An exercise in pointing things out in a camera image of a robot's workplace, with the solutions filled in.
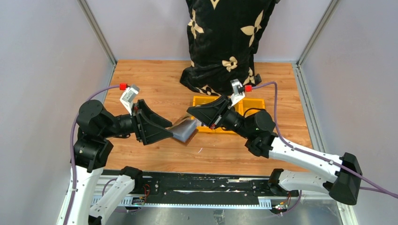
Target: white wall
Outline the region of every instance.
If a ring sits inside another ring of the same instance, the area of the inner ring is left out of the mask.
[[[0,5],[0,223],[55,224],[72,120],[112,66],[76,0]]]
[[[184,0],[88,0],[117,59],[187,60]],[[256,61],[297,61],[330,0],[281,0]]]
[[[398,1],[342,0],[303,71],[327,151],[398,193]],[[360,191],[360,225],[397,224],[398,200]]]

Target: yellow tray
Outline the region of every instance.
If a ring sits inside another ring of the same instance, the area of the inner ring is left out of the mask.
[[[217,96],[194,96],[193,97],[193,102],[192,105],[196,106],[196,105],[203,105],[203,104],[207,104],[210,102],[215,101],[216,99],[218,99]],[[243,115],[244,112],[249,109],[249,108],[260,108],[260,109],[265,109],[265,103],[263,99],[260,98],[244,98],[242,101],[238,102],[235,106],[235,111],[237,111],[239,114]],[[250,110],[246,113],[246,116],[252,115],[255,112],[257,112],[258,110]],[[218,133],[218,134],[236,134],[233,131],[225,131],[222,130],[221,127],[217,128],[217,129],[210,129],[208,128],[206,125],[201,124],[198,125],[198,132],[201,133]]]

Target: black cloth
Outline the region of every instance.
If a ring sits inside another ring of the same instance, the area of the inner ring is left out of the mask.
[[[191,67],[180,83],[194,92],[231,95],[231,80],[257,85],[253,55],[276,0],[186,0]]]

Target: wooden platform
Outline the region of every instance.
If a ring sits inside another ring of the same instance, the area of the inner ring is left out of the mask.
[[[141,90],[137,99],[144,99],[154,112],[174,122],[191,106],[193,96],[200,95],[179,83],[182,70],[190,64],[190,61],[120,60],[111,85],[136,84]],[[311,147],[291,64],[256,63],[255,70],[263,82],[278,83],[278,120],[282,134]],[[119,101],[120,95],[121,91],[110,90],[105,100],[106,109],[114,115],[127,113]],[[266,109],[273,116],[273,87],[254,90],[247,97],[264,98]],[[115,147],[109,155],[107,169],[129,165],[146,171],[242,175],[270,175],[274,168],[304,171],[286,162],[255,157],[244,147],[245,139],[225,134],[198,133],[188,146],[173,139],[143,146],[135,136],[111,142]]]

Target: purple cable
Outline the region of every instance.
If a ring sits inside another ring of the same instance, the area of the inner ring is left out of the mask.
[[[102,196],[104,196],[104,194],[105,194],[105,189],[107,188],[107,186],[109,185],[109,183],[112,182],[112,181],[115,181],[115,180],[116,180],[116,178],[113,178],[113,179],[108,180],[108,182],[107,182],[107,183],[105,184],[105,186],[104,186],[104,189],[102,189]],[[140,210],[140,209],[137,209],[137,210],[118,210],[118,209],[115,209],[114,212],[126,212],[126,213],[129,213],[129,212],[136,212],[136,211],[138,211],[138,210]]]
[[[116,178],[110,179],[110,180],[105,184],[104,189],[102,189],[102,196],[104,196],[104,194],[105,194],[105,189],[107,188],[108,184],[109,184],[110,182],[112,182],[112,181],[115,181],[115,180],[116,180]]]
[[[289,212],[293,211],[293,209],[295,209],[295,208],[299,205],[300,200],[301,200],[301,197],[302,197],[302,194],[303,194],[303,192],[300,190],[300,193],[299,193],[299,195],[298,195],[297,201],[294,203],[294,205],[293,205],[291,208],[289,208],[286,212],[282,213],[281,216],[279,216],[281,213],[278,213],[278,214],[272,214],[272,215],[267,216],[267,217],[262,217],[261,219],[262,219],[262,220],[264,220],[264,219],[271,219],[271,218],[274,218],[274,217],[279,217],[279,218],[281,218],[281,217],[283,217],[286,213],[289,213]]]
[[[262,87],[265,87],[265,86],[268,86],[268,85],[271,85],[271,84],[275,85],[274,120],[275,120],[275,125],[276,125],[276,132],[278,133],[279,138],[281,139],[281,141],[282,141],[284,144],[286,144],[287,146],[289,146],[290,148],[294,149],[294,150],[297,150],[297,151],[302,152],[302,153],[306,153],[306,154],[308,154],[308,155],[310,155],[310,156],[313,156],[313,157],[316,157],[316,158],[318,158],[318,159],[322,159],[322,160],[325,161],[325,162],[330,162],[330,160],[327,159],[327,158],[325,158],[325,157],[318,156],[318,155],[316,155],[316,154],[314,154],[314,153],[312,153],[312,152],[308,152],[308,151],[305,151],[305,150],[302,150],[302,149],[299,149],[299,148],[295,148],[293,145],[289,144],[289,143],[282,137],[281,132],[279,131],[279,126],[278,126],[277,117],[276,117],[276,103],[277,103],[277,99],[278,99],[278,84],[277,84],[275,81],[271,81],[271,82],[268,82],[268,83],[265,83],[265,84],[262,84],[262,85],[253,87],[253,89],[262,88]],[[370,191],[380,190],[380,191],[377,191],[377,192],[390,195],[390,196],[392,196],[392,197],[394,197],[394,198],[398,198],[398,194],[395,194],[395,193],[393,193],[393,192],[391,192],[391,191],[389,191],[389,190],[387,190],[387,189],[382,188],[381,186],[379,186],[379,185],[377,185],[376,183],[372,182],[372,181],[369,180],[368,178],[363,177],[362,175],[360,175],[359,173],[353,171],[352,169],[350,169],[350,168],[348,168],[348,167],[346,167],[346,166],[344,166],[344,165],[341,165],[341,164],[339,164],[339,163],[336,163],[336,162],[333,162],[333,165],[336,165],[336,166],[342,168],[343,170],[348,171],[349,173],[351,173],[351,174],[353,174],[353,175],[359,177],[361,180],[364,180],[366,183],[368,183],[368,184],[372,185],[373,187],[377,188],[377,189],[373,189],[373,188],[367,188],[367,187],[360,187],[360,189],[362,189],[362,190],[370,190]]]
[[[87,101],[91,100],[93,97],[95,97],[96,95],[100,94],[103,91],[106,91],[106,90],[109,90],[112,88],[118,88],[118,87],[119,87],[119,85],[113,85],[113,86],[109,86],[109,87],[100,89],[99,91],[90,95],[88,97]],[[70,131],[70,162],[72,164],[72,193],[70,194],[68,209],[66,210],[66,213],[65,213],[65,219],[63,221],[63,225],[66,225],[68,223],[70,211],[72,210],[73,200],[75,199],[76,185],[77,185],[75,153],[73,151],[73,136],[75,135],[76,119],[77,119],[77,115],[76,115],[75,119],[73,120],[72,129]]]

